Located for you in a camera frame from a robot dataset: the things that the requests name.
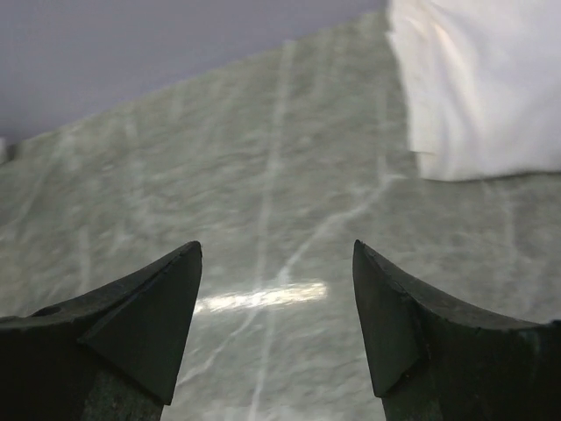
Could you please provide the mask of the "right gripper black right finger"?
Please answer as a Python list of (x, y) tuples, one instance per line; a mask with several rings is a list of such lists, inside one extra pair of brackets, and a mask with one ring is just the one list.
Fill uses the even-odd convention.
[(352, 279), (373, 393), (389, 420), (557, 420), (560, 323), (451, 296), (362, 241)]

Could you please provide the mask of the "white floral t shirt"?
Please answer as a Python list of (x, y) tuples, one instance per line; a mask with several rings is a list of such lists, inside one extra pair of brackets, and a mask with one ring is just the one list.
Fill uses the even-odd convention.
[(560, 169), (557, 1), (392, 1), (388, 42), (423, 179)]

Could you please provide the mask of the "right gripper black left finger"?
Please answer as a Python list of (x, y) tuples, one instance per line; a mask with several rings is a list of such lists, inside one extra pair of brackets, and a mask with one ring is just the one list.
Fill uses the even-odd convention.
[(192, 241), (87, 294), (3, 318), (2, 419), (160, 419), (201, 277)]

